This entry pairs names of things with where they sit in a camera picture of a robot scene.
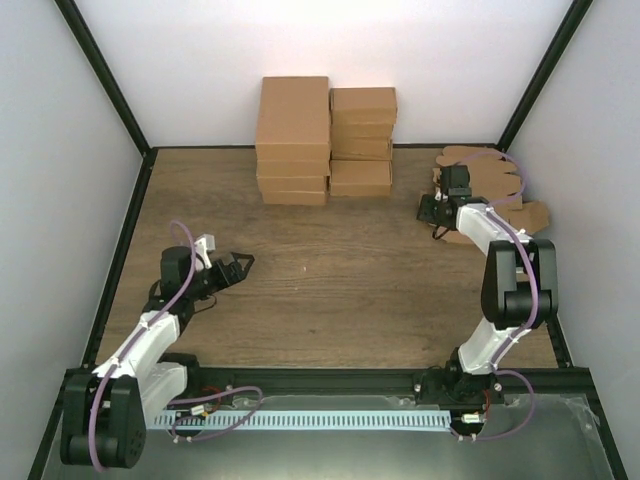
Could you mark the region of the bottom large folded box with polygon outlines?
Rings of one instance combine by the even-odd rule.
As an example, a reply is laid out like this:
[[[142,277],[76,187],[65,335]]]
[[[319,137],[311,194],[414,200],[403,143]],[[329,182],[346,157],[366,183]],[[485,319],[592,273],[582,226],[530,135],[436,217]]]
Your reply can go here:
[[[265,191],[261,193],[265,204],[270,205],[325,205],[328,193],[325,191]]]

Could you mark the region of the grey metal base plate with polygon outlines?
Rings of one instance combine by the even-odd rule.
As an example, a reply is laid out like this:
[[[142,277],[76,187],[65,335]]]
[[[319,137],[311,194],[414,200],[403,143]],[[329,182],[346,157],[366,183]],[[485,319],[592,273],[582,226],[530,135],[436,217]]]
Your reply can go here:
[[[243,398],[219,411],[429,410],[396,398]],[[511,395],[474,440],[447,432],[149,430],[108,479],[612,479],[581,396]]]

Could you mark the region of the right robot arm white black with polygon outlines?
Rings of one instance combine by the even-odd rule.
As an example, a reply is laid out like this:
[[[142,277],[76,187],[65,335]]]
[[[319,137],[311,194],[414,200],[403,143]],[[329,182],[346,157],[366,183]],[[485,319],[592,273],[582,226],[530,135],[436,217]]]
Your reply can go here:
[[[503,219],[489,200],[472,194],[467,166],[445,166],[436,193],[421,197],[417,218],[434,226],[432,238],[458,232],[485,255],[478,326],[436,375],[455,403],[471,403],[489,388],[506,353],[558,311],[556,250]]]

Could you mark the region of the top large folded cardboard box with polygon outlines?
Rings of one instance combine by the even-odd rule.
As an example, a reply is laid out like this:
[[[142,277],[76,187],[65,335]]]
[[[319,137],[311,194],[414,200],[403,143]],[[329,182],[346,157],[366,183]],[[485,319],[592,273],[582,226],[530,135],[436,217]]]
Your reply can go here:
[[[330,157],[329,79],[262,79],[255,149],[260,161],[327,161]]]

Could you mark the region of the stack of flat cardboard blanks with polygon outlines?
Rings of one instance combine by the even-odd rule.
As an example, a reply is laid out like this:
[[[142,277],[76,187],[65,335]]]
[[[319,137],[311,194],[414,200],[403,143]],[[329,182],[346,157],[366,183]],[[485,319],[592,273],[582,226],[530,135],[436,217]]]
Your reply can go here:
[[[437,184],[441,169],[457,163],[466,165],[474,196],[489,202],[497,201],[496,212],[516,229],[536,234],[550,225],[549,210],[544,202],[523,201],[521,197],[505,201],[522,187],[523,175],[517,172],[515,163],[491,148],[447,146],[436,157],[433,180]]]

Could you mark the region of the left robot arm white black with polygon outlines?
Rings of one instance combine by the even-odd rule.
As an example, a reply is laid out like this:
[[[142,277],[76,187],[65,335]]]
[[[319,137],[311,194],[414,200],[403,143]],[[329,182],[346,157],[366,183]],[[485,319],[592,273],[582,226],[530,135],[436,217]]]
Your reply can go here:
[[[71,376],[63,391],[60,459],[97,471],[138,462],[148,422],[175,398],[196,402],[203,377],[166,350],[184,333],[196,304],[246,279],[254,256],[237,252],[212,260],[211,238],[162,252],[160,278],[149,290],[139,321],[120,347],[88,373]]]

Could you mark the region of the top small folded cardboard box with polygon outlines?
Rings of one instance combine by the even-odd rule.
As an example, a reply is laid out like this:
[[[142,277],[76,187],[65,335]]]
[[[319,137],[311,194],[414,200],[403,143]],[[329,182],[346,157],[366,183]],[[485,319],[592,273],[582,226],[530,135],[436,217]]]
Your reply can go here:
[[[395,124],[398,113],[396,89],[333,88],[330,107],[334,124]]]

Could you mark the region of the bottom small folded box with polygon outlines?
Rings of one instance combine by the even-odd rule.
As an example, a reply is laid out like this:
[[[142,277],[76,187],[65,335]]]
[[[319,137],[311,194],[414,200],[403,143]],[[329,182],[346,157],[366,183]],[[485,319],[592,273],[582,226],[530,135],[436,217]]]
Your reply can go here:
[[[388,197],[393,174],[390,161],[332,160],[330,163],[332,196]]]

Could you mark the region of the black aluminium frame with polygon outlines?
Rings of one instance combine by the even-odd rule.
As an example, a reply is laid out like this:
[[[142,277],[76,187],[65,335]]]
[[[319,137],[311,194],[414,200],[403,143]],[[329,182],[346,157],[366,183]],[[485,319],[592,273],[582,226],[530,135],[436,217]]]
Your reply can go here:
[[[156,147],[149,146],[77,3],[74,1],[59,1],[56,5],[141,155],[138,177],[115,247],[115,253],[81,365],[78,368],[67,370],[64,374],[64,378],[70,380],[73,376],[87,373],[89,368],[95,364],[99,346],[104,337],[108,315],[112,309],[116,288],[121,278],[159,150]],[[529,82],[515,113],[509,120],[505,133],[497,144],[498,148],[506,149],[514,139],[517,130],[529,114],[534,101],[555,69],[590,5],[588,1],[575,1],[570,5],[540,65]],[[521,371],[522,374],[532,384],[534,390],[541,394],[580,393],[584,395],[590,411],[595,417],[597,423],[596,431],[613,477],[616,479],[626,478],[627,473],[590,371],[584,367],[574,365],[558,318],[552,317],[548,320],[547,334],[557,363],[556,368],[524,368]],[[418,383],[422,383],[428,371],[426,369],[230,367],[216,369],[206,367],[195,369],[193,374],[198,380],[221,379],[223,377],[241,375],[256,379],[263,386],[269,387],[275,392],[288,393],[300,397],[311,394],[328,394],[330,396],[338,396],[340,394],[373,396],[377,393],[407,394],[410,381],[415,380]]]

